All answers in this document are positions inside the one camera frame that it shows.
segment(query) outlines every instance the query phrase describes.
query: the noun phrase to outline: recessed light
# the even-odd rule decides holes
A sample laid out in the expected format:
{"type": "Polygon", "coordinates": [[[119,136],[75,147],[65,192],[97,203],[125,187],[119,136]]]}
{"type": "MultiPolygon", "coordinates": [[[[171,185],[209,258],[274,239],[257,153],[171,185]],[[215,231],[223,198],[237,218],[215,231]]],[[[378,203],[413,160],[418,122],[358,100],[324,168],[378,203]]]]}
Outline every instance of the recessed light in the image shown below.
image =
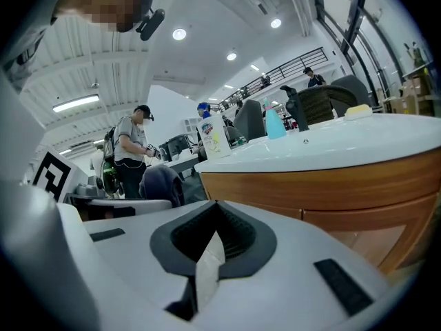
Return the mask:
{"type": "Polygon", "coordinates": [[[236,53],[233,52],[233,53],[231,53],[231,54],[228,54],[227,59],[228,59],[229,61],[233,61],[236,57],[237,57],[236,53]]]}
{"type": "Polygon", "coordinates": [[[173,38],[175,38],[177,41],[183,40],[186,35],[187,32],[182,28],[178,28],[177,30],[173,31],[173,38]]]}
{"type": "Polygon", "coordinates": [[[78,99],[74,99],[73,101],[68,101],[66,103],[59,104],[54,106],[52,109],[54,112],[62,112],[63,110],[67,110],[73,107],[82,106],[83,104],[93,103],[99,101],[99,97],[97,94],[93,94],[92,96],[86,96],[78,99]]]}
{"type": "Polygon", "coordinates": [[[271,22],[271,27],[272,28],[279,28],[281,24],[282,24],[282,21],[280,19],[275,19],[274,21],[271,22]]]}

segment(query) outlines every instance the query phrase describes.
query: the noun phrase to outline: white ceiling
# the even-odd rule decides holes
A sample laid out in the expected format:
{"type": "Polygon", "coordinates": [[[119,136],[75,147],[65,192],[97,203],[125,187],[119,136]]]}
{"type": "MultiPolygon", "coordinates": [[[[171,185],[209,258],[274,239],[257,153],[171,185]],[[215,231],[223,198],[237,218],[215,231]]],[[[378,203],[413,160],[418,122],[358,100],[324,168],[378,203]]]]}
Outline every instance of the white ceiling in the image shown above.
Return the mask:
{"type": "Polygon", "coordinates": [[[164,8],[166,18],[148,42],[135,32],[105,32],[76,17],[60,18],[43,38],[20,100],[47,128],[42,144],[64,150],[102,139],[121,116],[147,101],[153,83],[206,99],[261,57],[263,48],[301,33],[292,0],[274,1],[276,8],[265,16],[247,0],[154,0],[153,9],[164,8]],[[275,17],[285,29],[270,28],[275,17]],[[173,40],[176,28],[186,29],[184,40],[173,40]],[[228,62],[232,50],[238,58],[228,62]],[[98,90],[91,89],[94,82],[98,90]],[[94,93],[100,102],[52,111],[94,93]]]}

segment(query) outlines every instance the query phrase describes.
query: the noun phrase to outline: white counter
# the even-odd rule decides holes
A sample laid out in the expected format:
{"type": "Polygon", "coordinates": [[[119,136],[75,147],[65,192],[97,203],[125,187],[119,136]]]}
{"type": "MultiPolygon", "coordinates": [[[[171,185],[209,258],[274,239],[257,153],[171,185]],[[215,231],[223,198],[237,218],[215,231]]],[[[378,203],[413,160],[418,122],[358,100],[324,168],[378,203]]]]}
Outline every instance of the white counter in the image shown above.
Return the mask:
{"type": "Polygon", "coordinates": [[[256,141],[231,156],[204,161],[197,172],[300,172],[389,161],[441,147],[441,119],[405,114],[339,118],[256,141]]]}

